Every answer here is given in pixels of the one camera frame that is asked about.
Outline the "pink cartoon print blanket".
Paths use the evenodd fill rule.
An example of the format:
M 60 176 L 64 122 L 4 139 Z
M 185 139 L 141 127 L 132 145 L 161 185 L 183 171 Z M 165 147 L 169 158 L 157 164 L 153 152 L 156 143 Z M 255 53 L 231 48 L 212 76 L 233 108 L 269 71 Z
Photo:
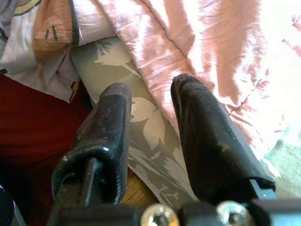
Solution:
M 66 102 L 79 82 L 71 48 L 114 35 L 99 0 L 0 0 L 0 66 Z

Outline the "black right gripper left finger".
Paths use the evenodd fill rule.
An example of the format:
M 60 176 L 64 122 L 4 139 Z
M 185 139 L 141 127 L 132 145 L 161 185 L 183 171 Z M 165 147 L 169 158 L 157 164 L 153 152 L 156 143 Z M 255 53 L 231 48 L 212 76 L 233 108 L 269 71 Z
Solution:
M 80 126 L 70 151 L 63 156 L 52 175 L 52 196 L 57 199 L 67 176 L 82 178 L 88 161 L 101 165 L 96 176 L 103 184 L 105 202 L 116 204 L 127 186 L 128 140 L 132 106 L 129 86 L 122 82 L 109 85 Z

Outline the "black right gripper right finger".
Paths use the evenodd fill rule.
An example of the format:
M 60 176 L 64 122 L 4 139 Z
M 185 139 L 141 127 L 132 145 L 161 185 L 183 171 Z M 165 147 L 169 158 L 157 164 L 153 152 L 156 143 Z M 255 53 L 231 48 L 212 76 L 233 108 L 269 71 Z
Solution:
M 275 181 L 202 82 L 180 74 L 173 79 L 171 97 L 190 185 L 200 200 L 275 199 Z

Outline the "beige floral bedspread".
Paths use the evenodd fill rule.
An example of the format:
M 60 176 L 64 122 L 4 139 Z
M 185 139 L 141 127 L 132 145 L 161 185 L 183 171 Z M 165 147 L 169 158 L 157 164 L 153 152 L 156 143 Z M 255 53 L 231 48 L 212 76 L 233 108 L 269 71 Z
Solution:
M 133 95 L 129 167 L 160 202 L 196 197 L 170 88 L 202 81 L 241 129 L 280 197 L 301 196 L 301 0 L 96 0 L 113 34 L 74 47 L 93 104 L 110 84 Z

